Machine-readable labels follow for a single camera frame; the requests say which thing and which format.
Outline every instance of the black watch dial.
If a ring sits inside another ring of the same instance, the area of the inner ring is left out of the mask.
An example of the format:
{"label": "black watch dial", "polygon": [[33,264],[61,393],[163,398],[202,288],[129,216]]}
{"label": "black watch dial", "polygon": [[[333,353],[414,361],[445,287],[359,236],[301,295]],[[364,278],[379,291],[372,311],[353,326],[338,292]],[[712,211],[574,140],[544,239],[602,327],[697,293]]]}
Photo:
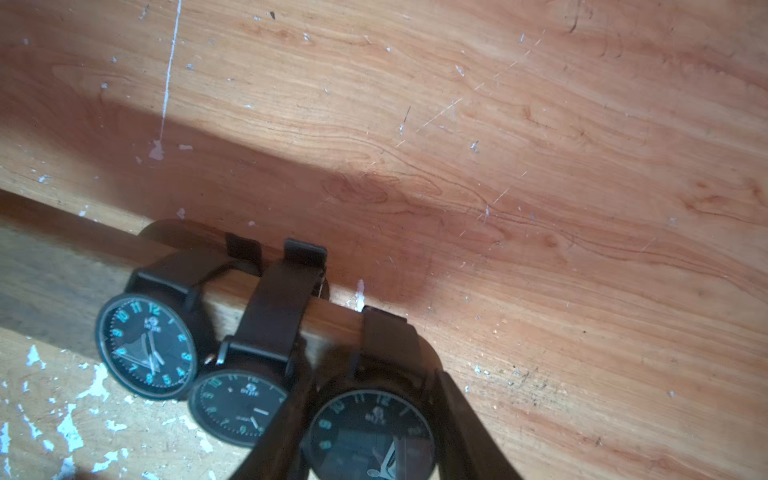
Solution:
{"label": "black watch dial", "polygon": [[126,293],[107,302],[96,337],[111,372],[143,397],[175,398],[197,372],[189,329],[174,309],[150,296]]}
{"label": "black watch dial", "polygon": [[321,480],[426,480],[435,467],[435,440],[424,415],[381,390],[353,390],[327,402],[303,443]]}
{"label": "black watch dial", "polygon": [[200,377],[192,387],[192,416],[225,442],[253,447],[283,406],[283,387],[253,372],[222,369]]}

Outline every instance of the wooden surface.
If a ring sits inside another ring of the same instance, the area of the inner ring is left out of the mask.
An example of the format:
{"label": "wooden surface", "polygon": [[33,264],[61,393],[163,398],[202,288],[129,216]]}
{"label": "wooden surface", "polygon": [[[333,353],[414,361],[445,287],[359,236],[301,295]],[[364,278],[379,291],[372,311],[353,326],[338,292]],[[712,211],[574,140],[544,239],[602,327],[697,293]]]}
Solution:
{"label": "wooden surface", "polygon": [[328,247],[526,478],[768,476],[765,2],[178,5],[2,5],[0,187]]}

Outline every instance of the scratch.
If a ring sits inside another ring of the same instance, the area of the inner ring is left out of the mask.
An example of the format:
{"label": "scratch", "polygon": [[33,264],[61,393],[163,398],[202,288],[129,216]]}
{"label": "scratch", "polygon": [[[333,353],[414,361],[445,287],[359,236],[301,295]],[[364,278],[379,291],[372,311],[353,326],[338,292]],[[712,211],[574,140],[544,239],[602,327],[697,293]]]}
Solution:
{"label": "scratch", "polygon": [[418,132],[419,130],[421,130],[422,128],[426,127],[427,125],[431,124],[433,121],[435,121],[435,119],[436,119],[437,117],[439,117],[440,115],[444,114],[446,110],[448,110],[449,108],[453,107],[454,105],[456,105],[457,103],[459,103],[459,102],[460,102],[460,101],[462,101],[462,100],[464,100],[464,97],[461,97],[461,98],[459,98],[457,101],[455,101],[455,102],[451,103],[451,104],[450,104],[448,107],[445,107],[445,108],[443,108],[443,110],[442,110],[440,113],[438,113],[437,115],[435,115],[435,116],[434,116],[434,117],[433,117],[433,118],[432,118],[430,121],[428,121],[427,123],[425,123],[425,124],[423,124],[421,127],[419,127],[419,129],[417,130],[417,132]]}
{"label": "scratch", "polygon": [[643,247],[643,249],[642,249],[642,250],[640,250],[640,252],[641,252],[641,253],[643,253],[643,252],[645,251],[645,249],[647,249],[648,247],[650,247],[650,245],[651,245],[653,242],[655,242],[655,241],[656,241],[656,237],[654,237],[654,238],[653,238],[653,239],[652,239],[650,242],[648,242],[648,245],[646,245],[645,247]]}
{"label": "scratch", "polygon": [[499,196],[498,196],[498,198],[497,198],[496,200],[493,200],[493,204],[492,204],[492,205],[496,205],[496,202],[498,202],[499,200],[501,200],[501,199],[502,199],[502,197],[504,196],[504,194],[506,194],[507,192],[509,192],[509,188],[508,188],[507,190],[504,190],[504,192],[502,192],[502,194],[501,194],[501,195],[499,195]]}

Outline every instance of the peeling white paint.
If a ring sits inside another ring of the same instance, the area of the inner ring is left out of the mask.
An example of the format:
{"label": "peeling white paint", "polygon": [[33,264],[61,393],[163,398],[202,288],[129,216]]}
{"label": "peeling white paint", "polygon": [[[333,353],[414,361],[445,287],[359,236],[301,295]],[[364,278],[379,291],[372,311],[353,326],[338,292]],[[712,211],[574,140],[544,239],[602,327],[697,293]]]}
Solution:
{"label": "peeling white paint", "polygon": [[8,422],[2,424],[2,430],[0,430],[0,453],[8,454],[8,449],[11,448],[11,436],[8,434]]}
{"label": "peeling white paint", "polygon": [[107,366],[104,363],[99,363],[98,365],[94,365],[94,371],[96,372],[96,376],[94,377],[94,382],[91,384],[91,388],[80,393],[78,398],[82,399],[89,395],[101,397],[101,402],[103,403],[109,398],[109,392],[104,388],[104,381],[109,376]]}
{"label": "peeling white paint", "polygon": [[362,312],[362,308],[366,305],[366,296],[363,294],[366,290],[366,284],[360,280],[357,280],[357,291],[355,292],[355,311]]}
{"label": "peeling white paint", "polygon": [[114,420],[107,420],[107,430],[112,432],[119,432],[128,428],[128,425],[124,423],[115,423]]}
{"label": "peeling white paint", "polygon": [[67,457],[61,463],[61,470],[51,480],[74,480],[74,462],[72,457]]}
{"label": "peeling white paint", "polygon": [[106,462],[96,462],[96,463],[94,463],[94,469],[91,470],[91,473],[103,472],[104,470],[107,469],[109,464],[111,464],[112,462],[116,462],[118,460],[118,451],[115,450],[114,452],[107,452],[104,455],[104,458],[107,459]]}
{"label": "peeling white paint", "polygon": [[61,433],[61,435],[64,437],[64,440],[67,441],[67,448],[69,449],[69,452],[73,452],[74,450],[81,449],[83,447],[83,438],[80,436],[78,428],[74,426],[74,423],[72,422],[72,410],[75,408],[77,408],[77,404],[67,404],[67,416],[64,417],[64,420],[62,420],[56,428],[56,432]]}
{"label": "peeling white paint", "polygon": [[40,370],[45,370],[45,362],[40,360],[38,354],[38,347],[33,345],[29,347],[29,353],[27,354],[27,366],[33,366],[36,362],[40,362]]}

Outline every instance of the wooden board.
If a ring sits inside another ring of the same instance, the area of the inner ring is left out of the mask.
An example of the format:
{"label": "wooden board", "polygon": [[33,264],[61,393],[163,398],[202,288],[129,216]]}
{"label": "wooden board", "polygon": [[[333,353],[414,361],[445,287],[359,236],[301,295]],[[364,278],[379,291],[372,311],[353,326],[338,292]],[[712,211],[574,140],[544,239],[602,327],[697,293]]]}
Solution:
{"label": "wooden board", "polygon": [[146,5],[3,4],[0,187],[328,247],[528,478],[768,475],[768,6]]}

